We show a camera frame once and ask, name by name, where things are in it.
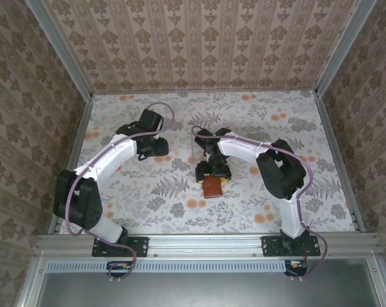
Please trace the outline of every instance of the aluminum frame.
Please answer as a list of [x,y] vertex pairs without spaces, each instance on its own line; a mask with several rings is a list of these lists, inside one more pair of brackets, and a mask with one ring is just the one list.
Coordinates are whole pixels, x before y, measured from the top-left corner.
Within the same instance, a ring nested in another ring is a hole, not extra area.
[[[80,119],[79,128],[77,129],[75,141],[73,143],[72,152],[70,153],[69,161],[67,164],[67,169],[72,171],[76,168],[77,162],[79,161],[80,151],[82,150],[84,135],[86,134],[86,129],[92,114],[93,102],[89,101],[84,105],[82,117]],[[53,214],[51,224],[47,233],[54,233],[58,225],[59,218]]]
[[328,112],[326,111],[324,100],[321,96],[314,93],[316,107],[318,109],[319,116],[321,117],[322,126],[325,131],[326,138],[328,140],[329,149],[331,150],[332,157],[336,170],[338,172],[339,180],[341,181],[342,190],[344,191],[346,203],[350,206],[350,210],[355,218],[355,221],[360,232],[365,232],[365,224],[360,214],[359,207],[355,195],[353,194],[352,185],[346,171],[344,161],[342,159],[341,151],[339,150],[338,143],[336,141],[335,133],[329,119]]
[[[278,235],[277,233],[254,234],[219,234],[219,235],[142,235],[149,237],[149,261],[197,261],[197,260],[265,260],[291,259],[303,257],[263,257],[261,237]],[[372,271],[378,300],[386,307],[386,276],[381,270],[379,259],[382,249],[378,244],[376,234],[358,232],[326,232],[321,233],[328,242],[327,259],[357,259],[368,262]],[[93,261],[93,237],[81,235],[41,235],[38,238],[33,255],[31,268],[28,272],[18,307],[34,307],[37,305],[44,282],[47,263],[50,260],[81,260]],[[108,260],[131,260],[131,258],[116,257]]]
[[326,64],[326,67],[321,74],[321,77],[319,77],[318,83],[316,84],[316,89],[319,96],[323,96],[325,91],[328,89],[329,84],[335,77],[336,72],[341,66],[347,53],[351,49],[353,42],[364,26],[364,23],[375,4],[376,0],[364,0],[358,2],[351,19],[346,25],[345,30],[335,47],[335,50],[333,51],[328,63]]
[[88,81],[82,74],[82,71],[79,65],[76,63],[75,59],[70,52],[68,45],[63,40],[60,32],[58,31],[56,25],[53,23],[52,18],[49,16],[45,8],[43,1],[37,0],[26,0],[28,6],[30,7],[33,15],[36,17],[37,21],[40,24],[40,27],[46,34],[48,40],[52,43],[52,46],[59,58],[61,59],[63,66],[68,71],[70,77],[76,85],[76,88],[79,90],[84,101],[89,103],[92,97],[91,87],[88,84]]

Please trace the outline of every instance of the patterned wallpaper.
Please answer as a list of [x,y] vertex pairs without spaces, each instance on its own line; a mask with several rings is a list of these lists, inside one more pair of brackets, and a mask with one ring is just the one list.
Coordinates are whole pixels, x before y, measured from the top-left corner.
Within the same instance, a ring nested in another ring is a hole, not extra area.
[[52,216],[83,100],[24,1],[0,0],[0,306],[11,306]]
[[379,0],[325,102],[367,230],[386,256],[386,0]]
[[45,0],[96,93],[313,88],[357,0]]

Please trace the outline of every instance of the floral tablecloth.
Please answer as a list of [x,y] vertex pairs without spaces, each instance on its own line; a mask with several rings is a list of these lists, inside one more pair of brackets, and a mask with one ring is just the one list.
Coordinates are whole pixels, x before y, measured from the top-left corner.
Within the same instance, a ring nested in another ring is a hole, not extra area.
[[[168,140],[170,153],[143,162],[130,159],[101,188],[104,214],[130,233],[279,231],[279,201],[264,188],[254,164],[230,157],[232,180],[223,184],[223,197],[203,198],[194,174],[203,157],[192,145],[192,125],[212,132],[226,127],[259,141],[286,140],[314,171],[314,185],[302,198],[306,224],[322,232],[354,231],[311,91],[103,95],[92,99],[79,165],[106,145],[117,128],[137,120],[151,102],[167,102],[176,113],[173,130],[161,135]],[[169,122],[165,107],[154,109],[165,117],[165,124]]]

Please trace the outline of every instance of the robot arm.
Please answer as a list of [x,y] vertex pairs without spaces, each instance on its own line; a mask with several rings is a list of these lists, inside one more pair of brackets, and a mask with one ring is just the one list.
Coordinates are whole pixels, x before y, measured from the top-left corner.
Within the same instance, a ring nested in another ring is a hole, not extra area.
[[229,129],[222,128],[215,134],[206,129],[198,132],[202,136],[230,136],[231,138],[200,138],[195,142],[207,154],[207,161],[202,161],[196,168],[196,180],[202,182],[205,175],[231,179],[231,172],[227,165],[227,158],[237,157],[239,159],[257,163],[262,179],[267,190],[280,201],[282,216],[282,232],[288,237],[296,239],[305,231],[301,225],[296,205],[296,192],[303,186],[305,169],[295,158],[284,153],[263,148],[261,144],[271,145],[293,152],[289,145],[279,139],[275,143],[255,143],[250,139],[238,137]]
[[112,222],[103,214],[99,187],[122,165],[134,155],[142,161],[147,157],[168,154],[168,142],[157,135],[129,138],[141,132],[154,132],[163,126],[163,117],[145,109],[137,122],[121,126],[112,138],[93,159],[74,171],[62,170],[56,179],[56,192],[53,212],[65,217],[68,193],[74,180],[86,168],[88,171],[76,185],[69,208],[69,219],[81,228],[92,232],[112,243],[125,244],[127,230]]

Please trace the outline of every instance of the cable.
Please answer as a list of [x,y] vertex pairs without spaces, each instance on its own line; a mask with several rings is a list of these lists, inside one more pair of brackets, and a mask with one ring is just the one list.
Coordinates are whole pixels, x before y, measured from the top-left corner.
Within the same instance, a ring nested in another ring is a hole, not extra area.
[[[113,276],[111,275],[111,270],[112,270],[114,267],[119,267],[119,266],[123,266],[123,264],[121,264],[121,263],[115,263],[115,264],[111,264],[111,265],[109,266],[108,276],[110,277],[110,281],[113,281],[113,280],[115,279],[115,277],[113,277]],[[128,277],[128,275],[130,274],[130,271],[131,271],[131,270],[132,270],[132,268],[130,268],[130,269],[127,271],[127,273],[124,274],[123,276],[118,277],[117,280],[118,280],[118,281],[121,281],[122,278]]]
[[[157,131],[141,132],[141,133],[133,134],[131,136],[124,136],[122,139],[119,139],[118,141],[114,142],[113,144],[111,144],[111,146],[107,147],[99,155],[97,155],[94,158],[94,160],[91,163],[89,163],[89,165],[80,174],[78,174],[76,179],[73,181],[73,184],[70,187],[70,190],[69,190],[69,193],[68,193],[68,196],[67,196],[67,199],[66,199],[66,208],[65,208],[66,230],[67,230],[67,232],[70,235],[73,235],[73,236],[76,237],[76,236],[81,235],[83,233],[83,228],[80,229],[77,233],[72,231],[72,229],[70,227],[70,221],[69,221],[69,210],[70,210],[70,203],[72,201],[72,197],[73,197],[75,188],[76,188],[77,184],[79,183],[79,181],[83,178],[84,174],[86,174],[90,170],[90,168],[95,166],[95,164],[101,158],[103,158],[108,152],[110,152],[110,150],[114,149],[114,147],[120,145],[121,143],[127,141],[128,139],[138,138],[140,136],[151,136],[151,135],[156,135],[156,134],[159,134],[159,133],[163,133],[164,131],[167,131],[167,130],[171,129],[172,126],[174,125],[174,123],[175,123],[175,113],[174,113],[173,108],[169,104],[166,104],[165,102],[153,102],[153,103],[149,104],[147,109],[150,109],[152,106],[157,105],[157,104],[161,104],[163,106],[166,106],[170,110],[170,112],[172,113],[172,121],[169,124],[169,126],[163,127],[163,128],[161,128],[160,130],[157,130]],[[124,248],[124,249],[129,250],[132,253],[132,256],[133,256],[132,265],[130,266],[130,269],[122,276],[122,278],[128,277],[128,275],[131,273],[131,271],[134,269],[134,266],[136,265],[137,256],[136,256],[136,252],[134,251],[134,249],[132,249],[129,246],[126,246],[126,245],[109,242],[109,241],[107,241],[107,240],[105,240],[103,238],[100,238],[99,236],[95,235],[94,233],[89,232],[88,230],[85,230],[84,232],[87,233],[88,235],[91,235],[91,236],[95,237],[97,240],[100,240],[100,241],[102,241],[105,244],[108,244],[108,245],[114,246],[114,247],[118,247],[118,248]]]
[[244,142],[244,143],[249,144],[249,145],[260,146],[260,147],[267,148],[267,149],[270,149],[270,150],[275,150],[275,151],[278,151],[278,152],[282,152],[283,154],[286,154],[286,155],[290,155],[291,157],[294,157],[295,159],[299,160],[306,167],[306,169],[308,170],[308,173],[309,173],[309,182],[296,195],[296,206],[298,208],[298,217],[300,218],[301,226],[304,227],[304,229],[307,230],[309,233],[311,233],[311,234],[315,235],[316,237],[320,238],[323,241],[323,244],[325,245],[325,248],[324,248],[324,252],[323,252],[322,258],[320,259],[319,263],[308,274],[306,274],[304,276],[299,276],[299,275],[297,275],[297,273],[295,273],[293,271],[290,271],[290,270],[287,270],[287,271],[290,272],[291,274],[294,274],[294,277],[298,278],[298,279],[306,278],[306,277],[309,277],[309,276],[313,275],[319,269],[319,267],[321,266],[321,264],[325,260],[326,254],[328,252],[328,243],[327,243],[327,241],[325,240],[324,237],[322,237],[318,232],[315,232],[315,231],[309,229],[309,227],[307,225],[305,225],[305,223],[303,222],[300,198],[301,198],[302,194],[304,194],[309,189],[309,187],[312,185],[312,183],[314,181],[314,174],[313,174],[310,166],[308,165],[308,163],[306,163],[301,157],[298,157],[295,153],[289,152],[288,150],[285,150],[285,149],[277,148],[277,147],[274,147],[274,146],[271,146],[271,145],[267,145],[267,144],[260,144],[260,142],[258,142],[258,141],[252,141],[250,139],[245,139],[245,138],[242,138],[240,136],[201,136],[200,134],[197,134],[194,131],[195,128],[200,128],[200,129],[202,129],[202,128],[200,126],[198,126],[198,125],[194,125],[191,128],[191,133],[194,136],[197,136],[199,138],[202,138],[202,139],[236,139],[237,141],[241,141],[241,142]]

